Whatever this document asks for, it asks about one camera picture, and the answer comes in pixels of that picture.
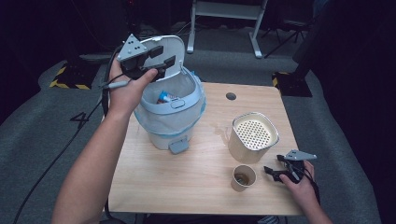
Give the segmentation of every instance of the hand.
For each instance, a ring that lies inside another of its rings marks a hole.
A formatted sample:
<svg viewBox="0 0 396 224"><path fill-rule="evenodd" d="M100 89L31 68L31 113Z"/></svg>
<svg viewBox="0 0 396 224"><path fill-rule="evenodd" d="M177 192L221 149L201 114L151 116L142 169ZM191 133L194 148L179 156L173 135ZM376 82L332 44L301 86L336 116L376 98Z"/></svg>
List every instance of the hand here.
<svg viewBox="0 0 396 224"><path fill-rule="evenodd" d="M120 74L122 74L120 63L114 59L111 65L109 80ZM146 88L146 86L152 79L155 78L155 76L157 76L157 74L158 71L156 69L150 69L138 80L131 80L127 86L110 90L110 106L108 112L111 114L127 116L129 118L134 109L140 103L143 89ZM130 78L127 76L121 76L116 78L114 82L123 80L129 81Z"/></svg>
<svg viewBox="0 0 396 224"><path fill-rule="evenodd" d="M314 179L314 166L309 161L304 161L306 170L312 175ZM318 200L315 195L314 188L309 179L304 176L298 184L294 184L286 175L281 175L280 179L291 191L294 201L297 202L303 209L318 205Z"/></svg>

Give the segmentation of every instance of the wooden table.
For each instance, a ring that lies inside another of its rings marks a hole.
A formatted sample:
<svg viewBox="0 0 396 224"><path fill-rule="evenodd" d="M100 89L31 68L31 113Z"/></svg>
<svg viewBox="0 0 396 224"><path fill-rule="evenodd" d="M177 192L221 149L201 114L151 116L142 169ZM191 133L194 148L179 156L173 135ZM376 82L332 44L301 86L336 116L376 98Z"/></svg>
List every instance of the wooden table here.
<svg viewBox="0 0 396 224"><path fill-rule="evenodd" d="M284 170L276 160L297 148L290 122L276 88L204 83L207 106L193 129L187 151L173 155L159 150L131 116L109 195L111 211L134 213L301 215L286 187L274 182L263 166ZM236 99L226 98L233 92ZM235 117L263 113L276 126L280 140L250 166L256 183L242 192L231 187L240 164L227 143Z"/></svg>

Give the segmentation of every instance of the small cup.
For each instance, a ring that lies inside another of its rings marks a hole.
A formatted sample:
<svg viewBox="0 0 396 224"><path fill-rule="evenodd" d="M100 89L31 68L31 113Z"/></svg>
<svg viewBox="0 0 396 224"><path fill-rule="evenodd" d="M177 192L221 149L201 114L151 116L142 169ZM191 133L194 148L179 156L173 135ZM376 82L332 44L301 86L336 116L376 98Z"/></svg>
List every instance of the small cup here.
<svg viewBox="0 0 396 224"><path fill-rule="evenodd" d="M233 180L231 186L234 190L241 192L256 182L256 172L247 165L239 165L233 169Z"/></svg>

